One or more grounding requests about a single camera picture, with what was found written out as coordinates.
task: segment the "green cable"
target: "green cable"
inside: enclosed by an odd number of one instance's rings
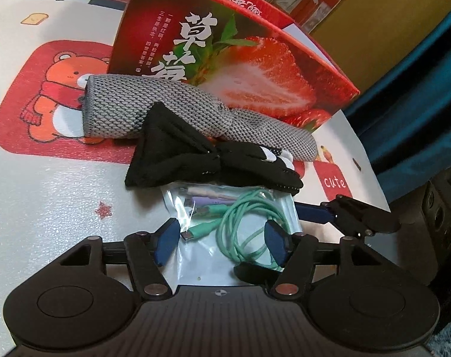
[[[265,189],[257,189],[244,193],[231,206],[210,206],[211,212],[225,212],[224,215],[210,223],[201,223],[191,227],[189,229],[191,238],[204,237],[215,230],[215,240],[220,252],[222,252],[222,254],[231,259],[233,262],[251,262],[260,266],[279,269],[280,267],[271,255],[270,264],[261,264],[257,262],[257,259],[260,258],[260,256],[262,256],[267,250],[267,246],[265,244],[251,253],[248,253],[245,250],[248,243],[263,233],[264,227],[261,227],[248,236],[243,243],[239,243],[237,237],[240,221],[246,213],[252,211],[254,213],[265,215],[267,220],[275,220],[285,229],[287,233],[290,233],[290,228],[286,217],[272,200],[273,197],[270,191]]]

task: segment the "blue fabric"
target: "blue fabric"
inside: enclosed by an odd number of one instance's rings
[[[287,252],[285,242],[287,236],[287,233],[274,221],[269,220],[265,223],[263,230],[265,244],[267,245],[271,256],[273,256],[275,262],[280,267],[285,267],[285,263],[288,260],[289,253]]]
[[[387,201],[451,166],[451,12],[345,110]]]
[[[299,203],[295,201],[296,214],[299,220],[326,224],[334,221],[334,214],[325,206]]]
[[[443,328],[439,334],[434,334],[427,348],[433,351],[435,357],[451,357],[451,323]]]
[[[153,258],[155,264],[158,267],[162,267],[171,257],[174,249],[177,248],[177,243],[181,235],[181,224],[179,224],[177,219],[170,218],[159,230],[157,232],[160,232],[160,235],[157,236],[157,245]]]

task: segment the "strawberry box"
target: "strawberry box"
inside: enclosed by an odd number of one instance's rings
[[[263,0],[130,0],[109,73],[195,85],[229,107],[314,130],[358,90]]]

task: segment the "black fabric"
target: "black fabric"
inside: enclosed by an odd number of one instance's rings
[[[126,174],[127,187],[157,187],[174,181],[262,186],[296,195],[303,183],[283,160],[265,161],[259,145],[209,141],[163,103],[146,116]]]
[[[116,9],[118,11],[124,11],[126,3],[116,0],[90,0],[88,5],[97,5],[99,7]]]

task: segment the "white table surface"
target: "white table surface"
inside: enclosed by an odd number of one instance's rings
[[[32,12],[47,12],[50,25],[35,31],[20,26]],[[112,45],[120,18],[121,11],[82,2],[0,1],[0,103],[38,46],[57,39]],[[342,112],[314,136],[332,153],[354,198],[388,209],[366,153]],[[158,189],[125,190],[126,170],[125,164],[19,155],[0,147],[0,356],[13,347],[2,305],[19,283],[86,236],[118,241],[139,230],[154,231],[169,217]],[[303,182],[295,200],[326,200],[312,163],[306,164]],[[112,216],[101,219],[95,213],[100,202],[112,207]],[[337,242],[341,236],[331,225],[303,223],[303,228],[321,241]]]

